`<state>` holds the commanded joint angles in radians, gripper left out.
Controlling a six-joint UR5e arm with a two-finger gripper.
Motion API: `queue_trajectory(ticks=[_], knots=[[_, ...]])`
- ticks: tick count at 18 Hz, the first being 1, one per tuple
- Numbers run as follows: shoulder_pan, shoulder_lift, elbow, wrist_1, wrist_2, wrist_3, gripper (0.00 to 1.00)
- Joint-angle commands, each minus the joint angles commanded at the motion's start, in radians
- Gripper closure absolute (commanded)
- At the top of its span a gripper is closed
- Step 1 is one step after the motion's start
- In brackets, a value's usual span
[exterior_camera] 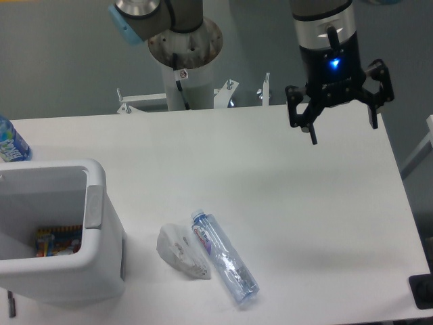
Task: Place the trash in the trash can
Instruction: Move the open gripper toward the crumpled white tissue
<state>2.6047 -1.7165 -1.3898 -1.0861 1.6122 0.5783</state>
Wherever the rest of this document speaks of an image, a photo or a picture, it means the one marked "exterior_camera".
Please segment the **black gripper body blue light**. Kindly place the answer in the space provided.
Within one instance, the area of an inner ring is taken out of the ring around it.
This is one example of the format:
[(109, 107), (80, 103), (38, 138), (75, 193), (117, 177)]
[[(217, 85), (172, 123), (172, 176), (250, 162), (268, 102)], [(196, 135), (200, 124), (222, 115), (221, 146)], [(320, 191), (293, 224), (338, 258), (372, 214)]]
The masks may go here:
[(354, 99), (352, 90), (362, 90), (366, 76), (361, 68), (357, 34), (341, 42), (337, 49), (300, 47), (300, 53), (310, 104), (337, 106)]

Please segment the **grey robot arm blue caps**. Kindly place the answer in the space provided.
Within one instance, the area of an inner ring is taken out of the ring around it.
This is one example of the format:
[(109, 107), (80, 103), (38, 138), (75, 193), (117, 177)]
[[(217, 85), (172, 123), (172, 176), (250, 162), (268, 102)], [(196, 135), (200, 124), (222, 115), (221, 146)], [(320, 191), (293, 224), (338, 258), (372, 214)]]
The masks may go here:
[[(394, 99), (394, 91), (382, 60), (361, 66), (352, 2), (292, 1), (290, 9), (306, 71), (303, 87), (285, 89), (290, 125), (314, 135), (313, 124), (324, 109), (357, 100), (367, 105), (370, 124), (377, 128), (378, 110)], [(147, 42), (165, 67), (169, 110), (214, 106), (212, 78), (193, 78), (223, 45), (201, 1), (115, 1), (108, 11), (126, 41)]]

